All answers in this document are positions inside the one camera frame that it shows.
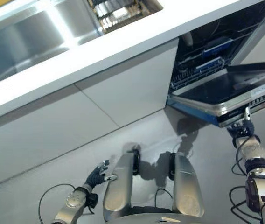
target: stainless steel sink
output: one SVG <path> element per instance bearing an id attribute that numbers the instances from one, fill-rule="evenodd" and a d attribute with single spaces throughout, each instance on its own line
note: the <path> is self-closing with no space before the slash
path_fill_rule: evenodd
<path id="1" fill-rule="evenodd" d="M 90 0 L 15 0 L 25 1 L 0 15 L 0 81 L 162 9 L 156 0 L 143 0 L 151 10 L 146 15 L 104 29 Z"/>

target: dishwasher door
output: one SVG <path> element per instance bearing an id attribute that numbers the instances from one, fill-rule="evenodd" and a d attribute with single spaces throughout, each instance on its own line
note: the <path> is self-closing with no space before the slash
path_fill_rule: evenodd
<path id="1" fill-rule="evenodd" d="M 225 127 L 242 119 L 246 107 L 265 107 L 265 63 L 230 66 L 172 92 L 168 105 Z"/>

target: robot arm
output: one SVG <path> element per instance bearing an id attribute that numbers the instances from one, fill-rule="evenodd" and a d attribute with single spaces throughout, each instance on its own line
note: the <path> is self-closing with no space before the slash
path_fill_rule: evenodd
<path id="1" fill-rule="evenodd" d="M 117 179 L 116 175 L 105 177 L 104 174 L 101 174 L 108 169 L 108 165 L 109 161 L 105 160 L 92 171 L 84 185 L 76 188 L 67 197 L 64 206 L 51 224 L 75 224 L 85 207 L 94 208 L 96 206 L 98 195 L 92 193 L 93 188 L 105 181 Z"/>
<path id="2" fill-rule="evenodd" d="M 245 114 L 242 124 L 233 125 L 228 131 L 244 161 L 246 204 L 260 214 L 265 224 L 265 148 L 261 146 L 259 137 L 254 135 L 248 108 Z"/>

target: black wire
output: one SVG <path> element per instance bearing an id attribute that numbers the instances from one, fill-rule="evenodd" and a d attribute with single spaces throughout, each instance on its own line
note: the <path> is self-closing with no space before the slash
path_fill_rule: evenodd
<path id="1" fill-rule="evenodd" d="M 238 206 L 243 205 L 244 203 L 245 203 L 245 201 L 242 201 L 242 202 L 236 204 L 235 206 L 233 206 L 230 210 L 231 210 L 231 212 L 232 212 L 235 216 L 237 216 L 238 218 L 240 218 L 241 220 L 243 220 L 245 223 L 252 224 L 252 223 L 250 223 L 248 220 L 242 218 L 239 214 L 237 214 L 237 213 L 234 211 L 235 208 L 238 208 Z"/>
<path id="2" fill-rule="evenodd" d="M 248 214 L 248 213 L 242 211 L 242 210 L 239 208 L 240 205 L 236 205 L 236 204 L 234 203 L 234 201 L 232 200 L 232 192 L 233 192 L 234 190 L 236 190 L 236 189 L 239 189 L 239 188 L 245 188 L 245 186 L 237 186 L 237 187 L 233 187 L 233 188 L 230 190 L 230 192 L 229 192 L 229 199 L 230 199 L 231 203 L 233 204 L 233 207 L 231 208 L 231 212 L 232 212 L 234 215 L 236 215 L 237 217 L 239 217 L 239 215 L 237 215 L 237 214 L 233 211 L 233 209 L 237 209 L 237 210 L 238 210 L 239 212 L 241 212 L 242 214 L 244 214 L 244 215 L 246 215 L 246 216 L 248 216 L 248 217 L 250 217 L 250 218 L 256 219 L 256 220 L 258 220 L 258 221 L 261 222 L 262 219 L 260 219 L 260 218 L 258 218 L 258 217 L 255 217 L 255 216 L 251 216 L 250 214 Z"/>
<path id="3" fill-rule="evenodd" d="M 234 168 L 235 168 L 236 166 L 237 166 L 237 163 L 235 163 L 235 164 L 233 165 L 233 167 L 231 168 L 231 172 L 234 173 L 235 175 L 238 175 L 238 176 L 245 176 L 244 174 L 239 174 L 239 173 L 236 173 L 236 172 L 234 171 Z"/>
<path id="4" fill-rule="evenodd" d="M 91 214 L 94 214 L 94 212 L 91 210 L 90 206 L 88 206 L 88 210 Z"/>
<path id="5" fill-rule="evenodd" d="M 165 192 L 167 192 L 168 193 L 168 195 L 170 195 L 170 197 L 173 199 L 173 197 L 172 197 L 172 195 L 170 194 L 170 192 L 168 192 L 166 189 L 164 189 L 164 188 L 159 188 L 159 189 L 157 189 L 157 191 L 155 192 L 155 196 L 154 196 L 154 206 L 156 207 L 156 196 L 157 196 L 157 193 L 160 191 L 160 190 L 163 190 L 163 191 L 165 191 Z"/>
<path id="6" fill-rule="evenodd" d="M 39 221 L 41 224 L 44 224 L 43 221 L 42 221 L 42 218 L 41 218 L 41 215 L 40 215 L 40 206 L 41 206 L 41 201 L 43 199 L 43 197 L 46 195 L 46 193 L 48 193 L 50 190 L 52 190 L 53 188 L 56 188 L 56 187 L 59 187 L 59 186 L 70 186 L 73 188 L 73 190 L 75 190 L 76 188 L 74 186 L 72 186 L 71 184 L 69 183 L 61 183 L 61 184 L 58 184 L 58 185 L 55 185 L 49 189 L 47 189 L 43 195 L 41 196 L 40 200 L 39 200 L 39 204 L 38 204 L 38 217 L 39 217 Z"/>

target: white countertop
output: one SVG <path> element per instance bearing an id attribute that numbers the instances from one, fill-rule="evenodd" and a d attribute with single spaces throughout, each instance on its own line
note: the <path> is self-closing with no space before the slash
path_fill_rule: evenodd
<path id="1" fill-rule="evenodd" d="M 158 0 L 163 10 L 0 82 L 0 116 L 262 0 Z"/>

